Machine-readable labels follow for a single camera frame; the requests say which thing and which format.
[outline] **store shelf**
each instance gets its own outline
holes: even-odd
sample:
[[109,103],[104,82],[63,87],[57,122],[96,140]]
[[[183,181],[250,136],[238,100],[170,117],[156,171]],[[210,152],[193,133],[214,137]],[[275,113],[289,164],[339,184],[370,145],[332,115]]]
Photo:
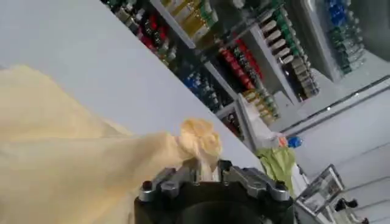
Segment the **store shelf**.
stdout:
[[229,96],[236,100],[238,98],[238,95],[232,87],[226,82],[226,80],[221,76],[221,74],[218,72],[218,70],[214,67],[213,64],[211,64],[209,61],[205,63],[206,69],[212,74],[212,76],[217,80],[217,82],[223,87],[223,89],[229,94]]
[[176,22],[173,16],[165,9],[161,0],[150,0],[150,3],[155,7],[155,9],[161,14],[165,19],[166,23],[176,32],[176,34],[182,39],[182,41],[190,48],[194,49],[196,47],[192,39],[187,35],[187,33],[182,29],[182,27]]
[[229,114],[235,113],[244,136],[244,145],[252,152],[255,152],[257,149],[256,136],[246,112],[243,100],[245,99],[241,95],[238,95],[238,98],[233,103],[227,105],[221,111],[218,111],[216,116],[221,120]]
[[287,93],[287,96],[289,97],[291,102],[294,105],[300,105],[300,102],[299,102],[298,98],[296,97],[296,95],[294,94],[294,91],[291,88],[290,84],[288,83],[287,78],[285,77],[285,74],[283,73],[282,69],[280,68],[279,64],[277,63],[271,50],[268,48],[259,26],[254,25],[252,28],[250,28],[250,33],[255,38],[255,41],[259,45],[260,49],[263,51],[264,56],[266,57],[269,65],[271,66],[273,72],[277,76],[280,84],[282,85],[284,91]]
[[222,119],[223,117],[226,117],[227,115],[229,115],[230,113],[234,112],[235,110],[235,104],[236,104],[236,101],[234,101],[233,103],[227,105],[226,107],[222,108],[220,111],[218,111],[215,115],[219,118],[219,119]]
[[328,22],[325,15],[325,3],[316,0],[293,1],[291,8],[296,22],[300,27],[303,38],[306,42],[307,51],[311,56],[313,66],[327,76],[332,82],[339,82],[342,73],[333,57],[331,46],[326,37]]

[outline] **white bottle cap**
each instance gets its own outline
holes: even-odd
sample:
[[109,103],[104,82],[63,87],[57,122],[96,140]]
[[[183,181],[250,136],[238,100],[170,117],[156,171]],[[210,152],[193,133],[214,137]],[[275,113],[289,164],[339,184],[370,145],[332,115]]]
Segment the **white bottle cap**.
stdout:
[[282,12],[283,16],[288,16],[288,12],[285,9],[281,8],[280,11]]
[[285,39],[278,40],[276,43],[274,43],[271,46],[271,50],[274,51],[274,50],[284,46],[285,44],[286,44],[286,40]]
[[269,11],[267,11],[266,15],[264,16],[264,18],[260,22],[263,23],[264,21],[269,19],[272,16],[272,14],[274,14],[274,11],[275,11],[275,9],[270,9]]
[[271,22],[269,22],[268,24],[263,26],[261,29],[265,33],[265,32],[268,32],[268,31],[272,30],[273,28],[275,28],[276,25],[277,25],[276,21],[272,20]]
[[294,60],[294,56],[290,55],[288,57],[286,57],[285,59],[283,59],[283,64],[288,64],[290,62],[292,62]]
[[272,34],[270,34],[268,37],[267,37],[267,41],[268,42],[271,42],[273,40],[275,40],[276,38],[280,37],[282,35],[281,31],[280,30],[276,30],[275,32],[273,32]]
[[232,3],[236,8],[242,9],[245,5],[245,0],[232,0]]
[[290,48],[286,47],[283,50],[281,50],[277,55],[275,55],[276,58],[281,58],[285,56],[286,54],[290,53]]

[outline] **blue object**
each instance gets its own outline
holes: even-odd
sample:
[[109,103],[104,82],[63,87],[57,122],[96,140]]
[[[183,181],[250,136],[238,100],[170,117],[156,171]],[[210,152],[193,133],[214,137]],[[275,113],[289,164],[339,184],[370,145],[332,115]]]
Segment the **blue object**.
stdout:
[[336,4],[329,8],[330,18],[335,26],[341,26],[347,21],[346,9],[342,4]]
[[287,139],[287,142],[288,142],[288,147],[289,148],[298,148],[302,145],[303,143],[303,140],[302,138],[298,137],[298,136],[295,136],[295,137],[291,137],[291,138],[288,138]]

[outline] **gold bottle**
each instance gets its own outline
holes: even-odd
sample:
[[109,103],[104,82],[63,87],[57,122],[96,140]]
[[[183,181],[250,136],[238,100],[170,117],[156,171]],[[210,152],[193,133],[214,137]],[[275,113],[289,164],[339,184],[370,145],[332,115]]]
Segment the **gold bottle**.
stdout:
[[161,3],[163,4],[163,6],[167,7],[170,3],[171,3],[172,0],[161,0]]
[[188,35],[193,35],[194,32],[207,23],[212,12],[213,9],[211,8],[209,0],[202,1],[200,7],[182,22],[183,29]]
[[210,29],[218,22],[218,16],[217,13],[214,11],[211,16],[209,16],[206,23],[203,23],[203,26],[201,26],[197,31],[194,32],[194,34],[190,35],[191,39],[194,43],[198,43],[200,39],[202,39],[204,36],[206,36],[207,33],[210,32]]
[[198,9],[201,0],[186,0],[172,12],[172,16],[180,24]]

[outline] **yellow cloth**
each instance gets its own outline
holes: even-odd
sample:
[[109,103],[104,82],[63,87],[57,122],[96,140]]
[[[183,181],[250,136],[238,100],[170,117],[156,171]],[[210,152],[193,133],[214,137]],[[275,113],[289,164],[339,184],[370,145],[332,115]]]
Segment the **yellow cloth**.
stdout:
[[128,223],[134,192],[196,157],[204,178],[221,153],[213,126],[131,136],[27,66],[0,71],[0,223]]
[[286,183],[292,197],[295,197],[293,181],[291,180],[293,165],[295,164],[294,151],[288,147],[277,149],[260,149],[256,155],[269,177],[273,180],[280,180]]

